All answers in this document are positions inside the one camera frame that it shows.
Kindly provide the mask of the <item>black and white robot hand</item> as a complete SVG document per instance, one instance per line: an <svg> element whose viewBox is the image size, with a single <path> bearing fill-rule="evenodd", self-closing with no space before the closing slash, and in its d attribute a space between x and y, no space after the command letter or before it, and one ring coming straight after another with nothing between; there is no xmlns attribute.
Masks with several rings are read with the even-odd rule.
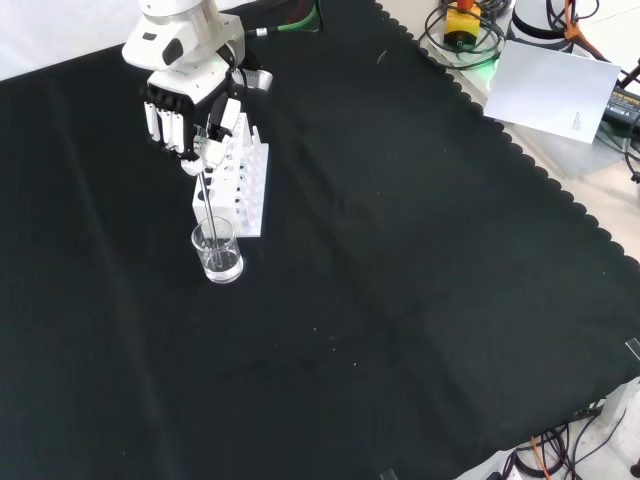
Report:
<svg viewBox="0 0 640 480"><path fill-rule="evenodd" d="M143 94L149 140L180 161L190 176L214 170L233 144L242 113L236 87L266 92L273 75L247 63L236 66L223 48L211 59L155 72Z"/></svg>

